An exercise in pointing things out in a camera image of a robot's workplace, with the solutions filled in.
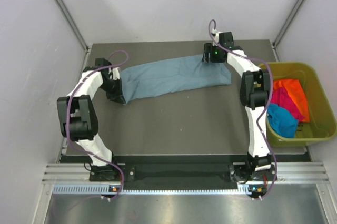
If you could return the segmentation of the light blue t shirt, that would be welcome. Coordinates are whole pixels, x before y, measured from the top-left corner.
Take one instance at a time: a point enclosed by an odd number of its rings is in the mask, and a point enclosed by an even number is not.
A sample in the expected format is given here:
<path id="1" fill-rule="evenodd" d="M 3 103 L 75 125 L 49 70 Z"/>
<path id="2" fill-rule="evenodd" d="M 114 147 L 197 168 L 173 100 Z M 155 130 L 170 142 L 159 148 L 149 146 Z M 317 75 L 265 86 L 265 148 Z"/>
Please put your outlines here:
<path id="1" fill-rule="evenodd" d="M 202 55 L 184 56 L 122 70 L 126 103 L 185 90 L 230 85 L 232 74 L 223 63 L 203 63 Z"/>

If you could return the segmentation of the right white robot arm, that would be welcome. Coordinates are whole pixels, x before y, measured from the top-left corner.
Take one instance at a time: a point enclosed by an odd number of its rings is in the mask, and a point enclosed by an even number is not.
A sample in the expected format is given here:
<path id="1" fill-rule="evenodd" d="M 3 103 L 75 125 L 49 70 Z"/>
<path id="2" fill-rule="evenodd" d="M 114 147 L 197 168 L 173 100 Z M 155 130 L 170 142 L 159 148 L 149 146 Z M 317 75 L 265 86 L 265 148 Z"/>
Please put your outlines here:
<path id="1" fill-rule="evenodd" d="M 247 152 L 246 174 L 259 179 L 271 168 L 271 155 L 266 143 L 266 111 L 270 96 L 270 74 L 256 66 L 244 51 L 234 45 L 230 32 L 210 31 L 212 42 L 204 44 L 202 61 L 227 63 L 241 77 L 240 102 L 244 106 L 248 122 L 250 144 Z"/>

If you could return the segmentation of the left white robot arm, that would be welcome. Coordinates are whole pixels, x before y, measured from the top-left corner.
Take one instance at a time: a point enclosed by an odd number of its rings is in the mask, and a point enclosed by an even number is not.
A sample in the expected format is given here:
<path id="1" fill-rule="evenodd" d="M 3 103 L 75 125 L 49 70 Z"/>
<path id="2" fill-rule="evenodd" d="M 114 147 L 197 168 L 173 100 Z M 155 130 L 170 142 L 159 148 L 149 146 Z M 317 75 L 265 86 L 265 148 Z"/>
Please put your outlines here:
<path id="1" fill-rule="evenodd" d="M 57 99 L 58 119 L 63 137 L 90 156 L 92 173 L 114 180 L 119 175 L 119 167 L 113 164 L 114 155 L 98 134 L 98 118 L 92 102 L 98 89 L 105 91 L 109 101 L 126 103 L 120 70 L 104 58 L 96 59 L 95 66 L 86 67 L 75 88 Z"/>

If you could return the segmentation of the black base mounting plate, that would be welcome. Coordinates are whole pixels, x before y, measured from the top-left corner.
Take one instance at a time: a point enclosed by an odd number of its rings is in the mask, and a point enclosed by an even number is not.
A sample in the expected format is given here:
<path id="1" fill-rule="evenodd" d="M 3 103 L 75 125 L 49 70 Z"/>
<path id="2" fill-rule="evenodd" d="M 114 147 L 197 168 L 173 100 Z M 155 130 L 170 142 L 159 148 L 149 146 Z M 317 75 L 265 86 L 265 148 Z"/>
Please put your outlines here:
<path id="1" fill-rule="evenodd" d="M 115 155 L 124 189 L 234 189 L 239 183 L 272 182 L 269 170 L 250 173 L 246 155 Z"/>

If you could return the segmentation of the magenta t shirt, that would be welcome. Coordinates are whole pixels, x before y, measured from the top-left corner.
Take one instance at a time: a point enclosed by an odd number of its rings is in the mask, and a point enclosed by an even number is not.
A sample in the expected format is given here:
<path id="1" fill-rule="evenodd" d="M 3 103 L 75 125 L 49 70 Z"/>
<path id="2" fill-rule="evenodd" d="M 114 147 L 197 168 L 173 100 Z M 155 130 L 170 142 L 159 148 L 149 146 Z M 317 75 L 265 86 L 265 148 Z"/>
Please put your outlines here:
<path id="1" fill-rule="evenodd" d="M 299 122 L 303 122 L 304 113 L 300 112 L 299 108 L 283 87 L 273 91 L 271 103 L 287 110 Z"/>

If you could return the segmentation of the orange t shirt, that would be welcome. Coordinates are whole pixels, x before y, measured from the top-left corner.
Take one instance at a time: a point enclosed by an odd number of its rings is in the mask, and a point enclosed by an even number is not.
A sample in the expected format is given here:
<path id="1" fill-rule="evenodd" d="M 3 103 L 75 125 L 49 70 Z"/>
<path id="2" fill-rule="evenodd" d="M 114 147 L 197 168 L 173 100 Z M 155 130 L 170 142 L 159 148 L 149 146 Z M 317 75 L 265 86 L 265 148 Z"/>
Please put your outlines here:
<path id="1" fill-rule="evenodd" d="M 278 88 L 283 87 L 286 89 L 289 96 L 295 102 L 297 107 L 299 108 L 300 112 L 304 113 L 304 121 L 300 123 L 309 123 L 310 122 L 310 114 L 309 114 L 309 107 L 306 95 L 304 90 L 300 84 L 298 79 L 292 78 L 285 78 L 280 80 L 275 80 L 273 82 L 273 91 L 277 90 Z"/>

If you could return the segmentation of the bright blue t shirt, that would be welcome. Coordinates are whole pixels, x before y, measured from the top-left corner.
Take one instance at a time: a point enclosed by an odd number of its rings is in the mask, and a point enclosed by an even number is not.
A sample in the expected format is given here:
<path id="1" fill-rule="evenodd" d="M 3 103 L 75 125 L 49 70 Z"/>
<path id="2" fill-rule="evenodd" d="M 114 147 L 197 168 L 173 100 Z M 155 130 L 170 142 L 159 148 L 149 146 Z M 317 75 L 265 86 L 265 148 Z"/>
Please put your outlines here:
<path id="1" fill-rule="evenodd" d="M 267 117 L 275 133 L 284 138 L 294 138 L 299 121 L 289 111 L 277 104 L 269 104 Z"/>

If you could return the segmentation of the olive green plastic bin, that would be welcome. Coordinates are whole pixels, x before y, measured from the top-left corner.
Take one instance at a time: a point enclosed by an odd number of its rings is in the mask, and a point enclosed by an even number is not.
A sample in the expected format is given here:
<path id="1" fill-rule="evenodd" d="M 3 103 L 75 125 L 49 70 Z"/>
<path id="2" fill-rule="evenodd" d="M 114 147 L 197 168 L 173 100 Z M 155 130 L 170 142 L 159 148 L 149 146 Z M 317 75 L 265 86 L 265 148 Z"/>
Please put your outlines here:
<path id="1" fill-rule="evenodd" d="M 336 119 L 315 70 L 300 62 L 270 62 L 273 79 L 297 79 L 308 101 L 310 121 L 300 122 L 294 138 L 284 138 L 267 126 L 267 139 L 272 147 L 306 147 L 336 136 Z"/>

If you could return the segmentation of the right aluminium corner post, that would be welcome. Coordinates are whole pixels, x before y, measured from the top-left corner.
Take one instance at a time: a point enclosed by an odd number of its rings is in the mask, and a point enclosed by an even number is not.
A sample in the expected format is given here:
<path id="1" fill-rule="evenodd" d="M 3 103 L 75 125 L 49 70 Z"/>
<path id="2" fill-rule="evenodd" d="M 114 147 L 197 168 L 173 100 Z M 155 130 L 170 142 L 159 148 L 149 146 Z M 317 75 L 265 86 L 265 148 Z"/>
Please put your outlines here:
<path id="1" fill-rule="evenodd" d="M 274 50 L 277 50 L 277 47 L 280 45 L 284 35 L 290 28 L 292 22 L 294 21 L 296 15 L 300 11 L 302 5 L 304 4 L 305 0 L 296 0 L 293 7 L 291 8 L 287 18 L 285 19 L 285 22 L 283 23 L 280 31 L 278 32 L 274 42 L 272 42 L 272 48 Z"/>

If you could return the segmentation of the aluminium corner post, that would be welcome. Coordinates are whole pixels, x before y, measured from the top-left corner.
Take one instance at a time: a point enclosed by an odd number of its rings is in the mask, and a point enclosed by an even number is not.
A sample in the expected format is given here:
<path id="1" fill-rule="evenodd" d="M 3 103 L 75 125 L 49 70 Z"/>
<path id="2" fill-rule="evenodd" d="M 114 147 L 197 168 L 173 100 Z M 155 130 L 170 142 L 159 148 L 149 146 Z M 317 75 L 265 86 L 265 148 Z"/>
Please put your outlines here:
<path id="1" fill-rule="evenodd" d="M 69 9 L 67 8 L 64 0 L 54 0 L 57 7 L 59 8 L 59 10 L 61 11 L 64 19 L 66 20 L 68 26 L 70 27 L 70 29 L 72 30 L 72 32 L 74 33 L 77 41 L 79 42 L 79 44 L 81 45 L 81 47 L 84 49 L 85 52 L 87 52 L 89 50 L 89 46 L 87 44 L 87 42 L 85 41 L 83 35 L 81 34 L 80 30 L 78 29 L 78 26 L 75 23 L 75 20 L 73 19 Z"/>
<path id="2" fill-rule="evenodd" d="M 300 11 L 302 5 L 304 4 L 305 0 L 296 0 L 293 7 L 291 8 L 287 18 L 285 19 L 285 22 L 283 23 L 280 31 L 278 32 L 274 42 L 272 42 L 272 48 L 274 50 L 277 50 L 277 47 L 280 45 L 284 35 L 290 28 L 292 22 L 294 21 L 296 15 Z"/>

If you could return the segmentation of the aluminium frame rail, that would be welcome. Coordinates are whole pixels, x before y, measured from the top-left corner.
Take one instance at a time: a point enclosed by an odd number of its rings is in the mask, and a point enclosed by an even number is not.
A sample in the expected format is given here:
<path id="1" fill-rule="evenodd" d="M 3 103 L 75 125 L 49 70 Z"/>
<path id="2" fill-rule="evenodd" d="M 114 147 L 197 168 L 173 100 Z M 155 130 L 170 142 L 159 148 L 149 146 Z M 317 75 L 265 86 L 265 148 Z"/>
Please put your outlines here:
<path id="1" fill-rule="evenodd" d="M 42 182 L 46 184 L 80 184 L 88 182 L 90 172 L 82 164 L 48 164 Z M 277 184 L 326 184 L 329 182 L 321 162 L 280 162 Z"/>

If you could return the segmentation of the left aluminium corner post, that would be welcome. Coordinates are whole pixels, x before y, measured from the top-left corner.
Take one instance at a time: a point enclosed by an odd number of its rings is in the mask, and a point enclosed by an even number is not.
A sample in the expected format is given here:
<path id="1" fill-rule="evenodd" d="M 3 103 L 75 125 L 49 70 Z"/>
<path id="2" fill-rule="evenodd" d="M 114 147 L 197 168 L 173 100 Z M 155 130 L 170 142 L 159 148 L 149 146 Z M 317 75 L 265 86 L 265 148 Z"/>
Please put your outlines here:
<path id="1" fill-rule="evenodd" d="M 70 27 L 70 29 L 72 30 L 72 32 L 74 33 L 77 41 L 79 42 L 79 44 L 81 45 L 81 47 L 84 49 L 85 52 L 87 52 L 89 50 L 89 46 L 87 44 L 87 42 L 85 41 L 83 35 L 81 34 L 80 30 L 78 29 L 78 26 L 75 23 L 75 20 L 73 19 L 69 9 L 67 8 L 64 0 L 54 0 L 57 7 L 59 8 L 59 10 L 61 11 L 64 19 L 66 20 L 68 26 Z"/>

